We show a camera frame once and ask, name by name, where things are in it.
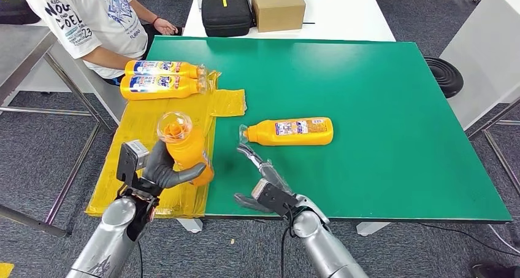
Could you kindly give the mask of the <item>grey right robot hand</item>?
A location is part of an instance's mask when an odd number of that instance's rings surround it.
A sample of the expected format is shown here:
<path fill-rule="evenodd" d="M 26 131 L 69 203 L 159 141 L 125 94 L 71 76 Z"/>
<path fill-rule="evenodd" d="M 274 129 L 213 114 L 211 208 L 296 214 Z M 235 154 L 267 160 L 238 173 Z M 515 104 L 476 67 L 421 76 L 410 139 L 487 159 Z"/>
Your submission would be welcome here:
<path fill-rule="evenodd" d="M 240 143 L 237 151 L 245 155 L 257 168 L 260 181 L 251 192 L 251 197 L 234 194 L 235 202 L 247 209 L 284 216 L 296 204 L 296 197 L 289 185 L 269 160 L 263 160 L 251 147 Z"/>

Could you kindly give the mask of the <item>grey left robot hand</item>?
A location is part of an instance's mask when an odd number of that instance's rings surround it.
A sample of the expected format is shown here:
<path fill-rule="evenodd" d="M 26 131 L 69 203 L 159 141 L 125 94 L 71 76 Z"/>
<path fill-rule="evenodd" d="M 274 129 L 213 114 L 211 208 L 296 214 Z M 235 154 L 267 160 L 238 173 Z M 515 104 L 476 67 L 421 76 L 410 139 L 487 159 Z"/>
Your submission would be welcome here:
<path fill-rule="evenodd" d="M 175 160 L 168 152 L 166 143 L 158 140 L 152 148 L 142 177 L 163 189 L 168 189 L 194 180 L 207 169 L 205 163 L 198 163 L 187 170 L 174 171 L 174 163 Z"/>

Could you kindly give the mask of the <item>person's left hand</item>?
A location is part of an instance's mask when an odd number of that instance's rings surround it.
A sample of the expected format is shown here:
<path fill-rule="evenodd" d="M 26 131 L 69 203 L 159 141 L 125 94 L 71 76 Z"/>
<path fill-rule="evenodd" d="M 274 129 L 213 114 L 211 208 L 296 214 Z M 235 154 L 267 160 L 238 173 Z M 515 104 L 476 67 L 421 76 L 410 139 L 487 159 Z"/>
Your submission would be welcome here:
<path fill-rule="evenodd" d="M 156 17 L 156 19 L 152 22 L 152 25 L 162 35 L 174 36 L 179 33 L 179 30 L 176 26 L 160 17 Z"/>

